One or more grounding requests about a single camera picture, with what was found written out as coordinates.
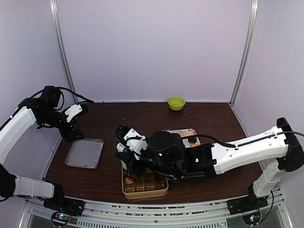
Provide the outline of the steel kitchen tongs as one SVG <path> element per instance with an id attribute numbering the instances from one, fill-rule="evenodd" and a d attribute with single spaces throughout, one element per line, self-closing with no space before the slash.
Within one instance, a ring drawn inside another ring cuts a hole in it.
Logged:
<path id="1" fill-rule="evenodd" d="M 116 148 L 117 153 L 115 155 L 120 160 L 122 167 L 127 170 L 129 161 L 129 153 L 127 151 L 127 147 L 125 147 L 122 143 L 118 143 Z"/>

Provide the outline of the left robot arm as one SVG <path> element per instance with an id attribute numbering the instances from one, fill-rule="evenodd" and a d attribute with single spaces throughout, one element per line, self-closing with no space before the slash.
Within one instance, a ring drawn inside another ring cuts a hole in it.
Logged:
<path id="1" fill-rule="evenodd" d="M 46 86 L 25 98 L 0 128 L 0 198 L 44 198 L 58 211 L 68 200 L 58 184 L 43 181 L 42 171 L 59 136 L 68 143 L 84 138 L 76 118 L 90 101 L 72 90 Z"/>

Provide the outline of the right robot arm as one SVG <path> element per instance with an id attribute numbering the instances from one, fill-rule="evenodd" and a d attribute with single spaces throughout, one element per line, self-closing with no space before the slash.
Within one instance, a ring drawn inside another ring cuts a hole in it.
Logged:
<path id="1" fill-rule="evenodd" d="M 248 138 L 186 146 L 187 136 L 157 131 L 146 137 L 125 125 L 115 130 L 119 139 L 116 156 L 123 167 L 140 177 L 145 170 L 171 180 L 211 178 L 234 168 L 271 159 L 262 175 L 249 187 L 244 198 L 246 209 L 254 209 L 268 196 L 285 172 L 293 172 L 304 164 L 304 151 L 285 118 L 279 118 L 271 129 Z"/>

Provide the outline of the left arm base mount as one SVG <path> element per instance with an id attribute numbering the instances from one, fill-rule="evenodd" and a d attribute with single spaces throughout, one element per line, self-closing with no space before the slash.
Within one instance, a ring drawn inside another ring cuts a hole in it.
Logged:
<path id="1" fill-rule="evenodd" d="M 72 217 L 82 216 L 85 207 L 83 200 L 64 198 L 63 201 L 56 199 L 40 198 L 44 201 L 43 206 L 54 212 L 51 215 L 51 222 L 55 227 L 67 225 Z"/>

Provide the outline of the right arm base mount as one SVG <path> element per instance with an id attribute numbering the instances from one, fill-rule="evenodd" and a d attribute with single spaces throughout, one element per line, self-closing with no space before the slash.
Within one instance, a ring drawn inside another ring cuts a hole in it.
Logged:
<path id="1" fill-rule="evenodd" d="M 265 198 L 250 199 L 242 197 L 227 201 L 230 215 L 241 214 L 241 218 L 246 225 L 255 226 L 262 221 L 260 209 L 268 206 Z"/>

